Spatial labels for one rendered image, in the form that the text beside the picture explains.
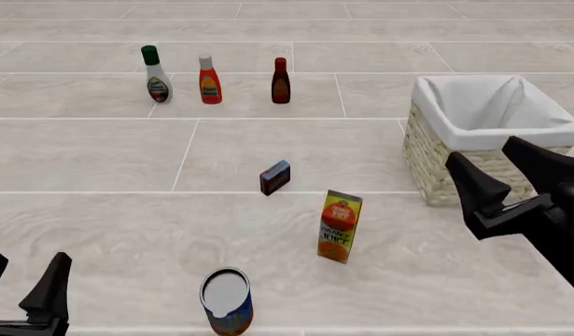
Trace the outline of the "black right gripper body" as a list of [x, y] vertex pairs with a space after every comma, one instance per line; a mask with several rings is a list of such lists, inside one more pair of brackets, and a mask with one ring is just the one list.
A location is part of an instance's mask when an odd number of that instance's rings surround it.
[[561, 234], [556, 209], [549, 193], [511, 206], [504, 206], [498, 198], [468, 196], [467, 227], [478, 240], [511, 234], [556, 238]]

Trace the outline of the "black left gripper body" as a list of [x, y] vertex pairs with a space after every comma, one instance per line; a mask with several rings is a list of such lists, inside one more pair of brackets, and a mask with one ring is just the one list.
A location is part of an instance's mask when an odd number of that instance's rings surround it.
[[67, 317], [30, 316], [26, 320], [0, 320], [0, 336], [65, 336]]

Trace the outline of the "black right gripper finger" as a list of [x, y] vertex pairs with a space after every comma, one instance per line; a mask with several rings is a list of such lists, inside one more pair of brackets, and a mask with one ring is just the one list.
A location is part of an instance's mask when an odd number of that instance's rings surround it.
[[502, 152], [538, 194], [551, 192], [561, 183], [574, 182], [573, 157], [538, 147], [518, 136], [511, 136]]
[[511, 187], [484, 173], [460, 152], [453, 152], [445, 163], [461, 203], [464, 216], [474, 212], [486, 215], [501, 211], [503, 201], [510, 194]]

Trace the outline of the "wicker basket white lining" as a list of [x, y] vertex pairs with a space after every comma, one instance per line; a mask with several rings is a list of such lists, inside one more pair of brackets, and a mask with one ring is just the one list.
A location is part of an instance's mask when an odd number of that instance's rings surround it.
[[501, 151], [510, 136], [566, 154], [574, 147], [574, 117], [518, 75], [416, 78], [402, 152], [428, 205], [459, 203], [445, 167], [454, 151], [509, 184], [507, 201], [532, 196], [532, 185]]

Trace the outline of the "chocolate pudding box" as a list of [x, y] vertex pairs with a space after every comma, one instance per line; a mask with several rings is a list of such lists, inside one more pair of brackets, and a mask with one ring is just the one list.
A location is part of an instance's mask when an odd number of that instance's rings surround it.
[[290, 164], [281, 160], [259, 175], [260, 191], [272, 195], [290, 181]]

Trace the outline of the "orange juice carton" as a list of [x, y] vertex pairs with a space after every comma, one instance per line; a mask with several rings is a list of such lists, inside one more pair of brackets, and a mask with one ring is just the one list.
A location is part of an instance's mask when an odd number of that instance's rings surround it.
[[362, 204], [358, 196], [328, 190], [320, 217], [318, 256], [348, 262]]

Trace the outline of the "blue tin can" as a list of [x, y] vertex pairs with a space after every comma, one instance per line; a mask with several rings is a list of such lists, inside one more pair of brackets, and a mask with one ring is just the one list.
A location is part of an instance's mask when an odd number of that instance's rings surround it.
[[240, 336], [253, 321], [250, 282], [237, 268], [212, 271], [200, 287], [200, 302], [212, 330], [219, 336]]

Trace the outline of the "dark brown bottle red cap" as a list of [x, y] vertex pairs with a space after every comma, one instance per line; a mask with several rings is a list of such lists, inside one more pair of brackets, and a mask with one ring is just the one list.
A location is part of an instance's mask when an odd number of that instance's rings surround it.
[[287, 59], [274, 60], [274, 73], [272, 81], [272, 100], [276, 104], [287, 104], [290, 101], [290, 80], [287, 74]]

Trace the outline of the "white bottle green cap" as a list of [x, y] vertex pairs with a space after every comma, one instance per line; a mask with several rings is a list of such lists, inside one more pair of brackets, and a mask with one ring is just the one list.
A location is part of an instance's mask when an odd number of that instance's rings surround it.
[[141, 48], [141, 53], [146, 66], [148, 94], [158, 104], [170, 103], [173, 98], [172, 82], [161, 66], [157, 48], [146, 45]]

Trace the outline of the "orange bottle grey cap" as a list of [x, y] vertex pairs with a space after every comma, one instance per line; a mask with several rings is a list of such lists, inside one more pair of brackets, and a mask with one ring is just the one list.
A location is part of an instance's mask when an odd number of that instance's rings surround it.
[[199, 55], [199, 89], [203, 103], [215, 105], [222, 102], [220, 81], [210, 54]]

